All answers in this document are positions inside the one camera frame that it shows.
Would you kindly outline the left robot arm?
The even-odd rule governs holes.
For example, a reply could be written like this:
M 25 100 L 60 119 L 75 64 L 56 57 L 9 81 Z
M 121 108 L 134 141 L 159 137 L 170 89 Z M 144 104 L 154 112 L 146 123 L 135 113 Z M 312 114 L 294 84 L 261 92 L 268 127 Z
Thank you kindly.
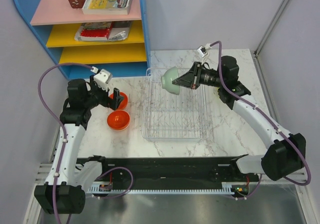
M 34 197 L 47 214 L 80 214 L 85 206 L 86 192 L 93 182 L 106 180 L 110 169 L 105 158 L 86 159 L 77 172 L 80 144 L 91 118 L 91 110 L 99 105 L 116 110 L 124 97 L 117 88 L 110 97 L 109 89 L 102 89 L 91 77 L 89 82 L 74 79 L 68 82 L 68 97 L 58 119 L 59 141 L 51 170 L 42 185 L 37 185 Z

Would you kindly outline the yellow-green bowl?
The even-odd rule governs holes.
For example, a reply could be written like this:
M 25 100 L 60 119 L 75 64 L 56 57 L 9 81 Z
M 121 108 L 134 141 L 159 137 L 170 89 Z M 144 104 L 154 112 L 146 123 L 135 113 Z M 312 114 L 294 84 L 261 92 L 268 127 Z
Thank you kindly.
M 218 89 L 217 88 L 213 88 L 212 89 L 212 93 L 213 93 L 213 97 L 216 101 L 220 100 L 219 94 L 218 94 Z

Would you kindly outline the pale green ceramic bowl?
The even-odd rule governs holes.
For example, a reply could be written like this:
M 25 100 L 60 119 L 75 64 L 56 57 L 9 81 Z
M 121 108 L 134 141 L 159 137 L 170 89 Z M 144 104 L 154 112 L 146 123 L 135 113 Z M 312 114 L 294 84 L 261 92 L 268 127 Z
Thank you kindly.
M 173 84 L 173 81 L 179 77 L 178 69 L 172 67 L 168 69 L 161 77 L 162 89 L 173 95 L 180 94 L 180 86 Z

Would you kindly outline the white wire dish rack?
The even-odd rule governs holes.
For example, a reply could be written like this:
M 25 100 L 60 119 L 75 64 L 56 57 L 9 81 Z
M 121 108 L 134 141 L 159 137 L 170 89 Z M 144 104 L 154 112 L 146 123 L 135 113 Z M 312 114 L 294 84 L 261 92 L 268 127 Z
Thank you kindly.
M 209 136 L 206 89 L 182 88 L 179 95 L 162 89 L 164 68 L 146 71 L 142 136 L 149 141 L 199 141 Z

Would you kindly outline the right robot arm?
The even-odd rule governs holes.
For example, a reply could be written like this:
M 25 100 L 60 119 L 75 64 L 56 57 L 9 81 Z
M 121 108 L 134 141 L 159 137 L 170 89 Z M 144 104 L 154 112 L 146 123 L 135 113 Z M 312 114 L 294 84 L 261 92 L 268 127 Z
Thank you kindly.
M 249 173 L 265 174 L 273 181 L 302 168 L 307 173 L 306 181 L 295 182 L 306 186 L 311 182 L 311 172 L 306 164 L 306 140 L 300 133 L 292 134 L 258 108 L 251 92 L 238 80 L 239 66 L 231 56 L 223 56 L 217 70 L 208 69 L 194 62 L 183 75 L 175 74 L 172 85 L 197 89 L 201 85 L 218 88 L 220 100 L 240 115 L 257 133 L 266 146 L 264 155 L 242 155 L 233 160 L 229 175 L 235 181 Z

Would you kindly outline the orange bowl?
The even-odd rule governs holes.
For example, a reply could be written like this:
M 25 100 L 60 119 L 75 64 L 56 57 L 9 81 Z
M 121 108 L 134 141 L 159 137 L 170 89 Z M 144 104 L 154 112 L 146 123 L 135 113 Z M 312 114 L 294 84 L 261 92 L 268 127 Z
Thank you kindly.
M 123 110 L 126 108 L 128 104 L 128 97 L 125 93 L 119 92 L 119 93 L 112 93 L 109 95 L 107 99 L 107 107 L 112 110 Z
M 107 125 L 115 131 L 122 131 L 126 129 L 131 122 L 131 117 L 128 112 L 124 110 L 116 110 L 111 112 L 107 119 Z

